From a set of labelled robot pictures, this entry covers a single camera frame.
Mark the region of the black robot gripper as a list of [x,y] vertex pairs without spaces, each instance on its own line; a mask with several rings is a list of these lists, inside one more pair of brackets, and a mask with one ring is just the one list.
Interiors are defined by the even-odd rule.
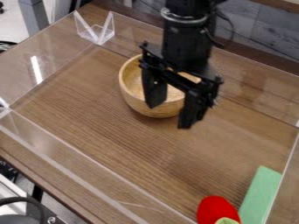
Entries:
[[167,87],[186,94],[179,129],[190,129],[205,117],[219,94],[223,79],[211,72],[210,57],[215,41],[215,7],[165,7],[163,43],[145,42],[141,59],[145,101],[150,109],[162,105]]

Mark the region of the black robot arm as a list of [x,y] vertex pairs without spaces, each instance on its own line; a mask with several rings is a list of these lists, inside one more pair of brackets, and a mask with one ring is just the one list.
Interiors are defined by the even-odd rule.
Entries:
[[210,65],[218,5],[226,0],[166,0],[163,44],[141,45],[145,101],[154,109],[167,99],[167,88],[185,93],[178,127],[189,129],[214,107],[223,78]]

